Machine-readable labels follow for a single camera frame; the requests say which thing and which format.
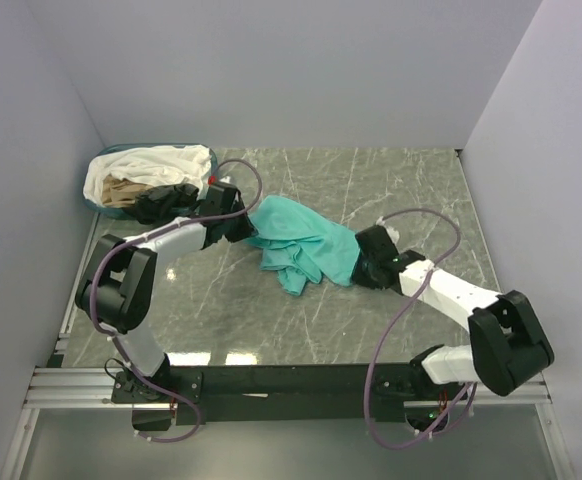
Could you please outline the teal t shirt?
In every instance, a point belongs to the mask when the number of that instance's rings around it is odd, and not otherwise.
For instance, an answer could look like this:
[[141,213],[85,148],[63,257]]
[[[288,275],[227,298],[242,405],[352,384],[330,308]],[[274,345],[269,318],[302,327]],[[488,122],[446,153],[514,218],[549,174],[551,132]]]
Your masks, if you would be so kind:
[[260,269],[277,274],[294,296],[323,279],[349,287],[360,248],[351,229],[291,199],[269,195],[249,215],[257,234],[246,242],[262,250]]

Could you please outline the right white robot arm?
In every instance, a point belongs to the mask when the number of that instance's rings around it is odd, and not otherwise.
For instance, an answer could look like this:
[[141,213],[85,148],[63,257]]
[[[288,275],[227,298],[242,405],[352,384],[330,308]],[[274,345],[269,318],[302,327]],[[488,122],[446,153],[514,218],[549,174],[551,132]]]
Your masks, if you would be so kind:
[[434,265],[422,254],[399,252],[387,229],[355,235],[360,248],[352,282],[414,297],[453,320],[467,345],[434,346],[411,361],[410,387],[431,399],[447,384],[480,382],[507,396],[555,361],[553,348],[526,295],[484,289]]

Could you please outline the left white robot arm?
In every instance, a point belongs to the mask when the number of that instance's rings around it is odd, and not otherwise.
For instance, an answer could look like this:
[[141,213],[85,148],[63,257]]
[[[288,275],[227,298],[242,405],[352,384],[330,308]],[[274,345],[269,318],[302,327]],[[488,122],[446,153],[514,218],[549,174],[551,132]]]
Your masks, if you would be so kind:
[[254,236],[240,190],[213,183],[192,217],[177,217],[144,234],[98,240],[75,295],[76,306],[112,341],[135,389],[147,401],[164,399],[171,388],[171,364],[149,326],[157,280],[179,258],[221,239],[236,243]]

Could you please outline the black t shirt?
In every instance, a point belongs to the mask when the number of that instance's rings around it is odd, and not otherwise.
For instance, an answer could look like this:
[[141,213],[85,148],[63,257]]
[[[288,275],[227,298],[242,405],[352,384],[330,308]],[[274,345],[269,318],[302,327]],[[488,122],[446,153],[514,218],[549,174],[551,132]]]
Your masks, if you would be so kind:
[[123,211],[140,224],[153,225],[190,213],[199,206],[199,188],[189,183],[152,187]]

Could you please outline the white t shirt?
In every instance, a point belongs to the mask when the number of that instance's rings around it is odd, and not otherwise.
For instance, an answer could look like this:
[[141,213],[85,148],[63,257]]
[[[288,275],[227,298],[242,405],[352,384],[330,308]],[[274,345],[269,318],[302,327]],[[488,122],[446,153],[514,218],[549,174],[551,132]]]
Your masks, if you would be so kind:
[[83,196],[91,203],[104,207],[101,195],[104,179],[108,175],[147,184],[151,188],[189,183],[204,192],[213,161],[211,150],[202,145],[136,147],[99,155],[89,164]]

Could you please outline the tan t shirt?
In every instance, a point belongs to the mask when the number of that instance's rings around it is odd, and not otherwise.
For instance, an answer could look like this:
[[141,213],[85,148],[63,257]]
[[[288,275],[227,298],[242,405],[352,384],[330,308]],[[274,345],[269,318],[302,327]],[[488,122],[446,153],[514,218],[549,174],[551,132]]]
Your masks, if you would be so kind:
[[103,182],[101,202],[106,208],[129,207],[135,203],[138,195],[150,188],[151,186],[147,184],[108,175]]

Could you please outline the black base beam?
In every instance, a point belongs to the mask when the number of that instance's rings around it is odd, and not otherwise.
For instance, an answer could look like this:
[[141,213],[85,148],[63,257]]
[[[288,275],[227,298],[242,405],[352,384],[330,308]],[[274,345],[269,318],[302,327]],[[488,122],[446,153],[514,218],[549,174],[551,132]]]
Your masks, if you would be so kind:
[[174,367],[167,387],[191,400],[186,405],[122,370],[116,375],[111,400],[118,405],[166,403],[178,425],[357,419],[363,415],[365,402],[374,420],[402,422],[408,416],[408,403],[438,406],[461,390],[458,383],[434,384],[415,365],[389,363],[376,365],[370,395],[365,397],[366,374],[364,364]]

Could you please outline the aluminium frame rail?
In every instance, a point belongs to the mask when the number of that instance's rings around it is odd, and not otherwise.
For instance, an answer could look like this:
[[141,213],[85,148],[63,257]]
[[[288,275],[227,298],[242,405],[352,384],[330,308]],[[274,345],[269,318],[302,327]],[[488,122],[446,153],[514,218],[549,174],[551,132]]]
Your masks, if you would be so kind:
[[74,295],[78,279],[70,290],[59,333],[49,361],[51,365],[36,368],[27,389],[15,433],[2,467],[2,479],[19,479],[35,433],[39,415],[48,409],[90,409],[110,405],[104,394],[112,381],[96,368],[64,368],[61,357],[66,353],[75,323]]

